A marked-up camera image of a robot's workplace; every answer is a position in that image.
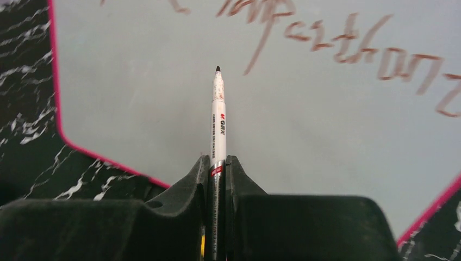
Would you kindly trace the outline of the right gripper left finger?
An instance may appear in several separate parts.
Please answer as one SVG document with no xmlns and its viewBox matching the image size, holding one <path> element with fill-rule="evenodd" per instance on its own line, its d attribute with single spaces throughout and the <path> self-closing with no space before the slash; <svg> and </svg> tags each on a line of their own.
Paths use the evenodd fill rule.
<svg viewBox="0 0 461 261">
<path fill-rule="evenodd" d="M 1 260 L 199 260 L 209 158 L 148 201 L 17 200 L 1 210 Z"/>
</svg>

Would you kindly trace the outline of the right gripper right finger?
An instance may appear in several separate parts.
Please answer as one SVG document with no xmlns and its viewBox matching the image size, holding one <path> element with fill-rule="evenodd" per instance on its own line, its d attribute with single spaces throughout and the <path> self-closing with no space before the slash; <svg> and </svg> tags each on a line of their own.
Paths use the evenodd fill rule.
<svg viewBox="0 0 461 261">
<path fill-rule="evenodd" d="M 400 260 L 386 217 L 362 196 L 268 194 L 226 162 L 229 260 Z"/>
</svg>

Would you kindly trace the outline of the white marker pen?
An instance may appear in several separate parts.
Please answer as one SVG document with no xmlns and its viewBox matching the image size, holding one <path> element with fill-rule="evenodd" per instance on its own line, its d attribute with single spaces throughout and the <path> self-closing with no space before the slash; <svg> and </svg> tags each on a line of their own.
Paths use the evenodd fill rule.
<svg viewBox="0 0 461 261">
<path fill-rule="evenodd" d="M 204 259 L 226 260 L 226 104 L 221 68 L 216 67 L 213 80 L 210 124 L 209 176 L 207 185 L 207 225 Z"/>
</svg>

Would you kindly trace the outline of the pink framed whiteboard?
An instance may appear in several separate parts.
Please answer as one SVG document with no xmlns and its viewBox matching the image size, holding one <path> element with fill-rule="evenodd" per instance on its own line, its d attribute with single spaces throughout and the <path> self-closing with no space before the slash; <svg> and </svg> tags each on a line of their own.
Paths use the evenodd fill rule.
<svg viewBox="0 0 461 261">
<path fill-rule="evenodd" d="M 227 153 L 267 192 L 361 195 L 399 243 L 460 189 L 460 1 L 49 1 L 58 129 L 178 181 Z"/>
</svg>

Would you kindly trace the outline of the yellow handled screwdriver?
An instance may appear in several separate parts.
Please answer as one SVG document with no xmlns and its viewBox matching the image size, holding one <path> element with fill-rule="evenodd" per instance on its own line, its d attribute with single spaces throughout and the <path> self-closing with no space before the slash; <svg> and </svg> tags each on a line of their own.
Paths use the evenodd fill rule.
<svg viewBox="0 0 461 261">
<path fill-rule="evenodd" d="M 204 261 L 204 253 L 205 253 L 205 235 L 201 236 L 201 248 L 200 248 L 200 261 Z"/>
</svg>

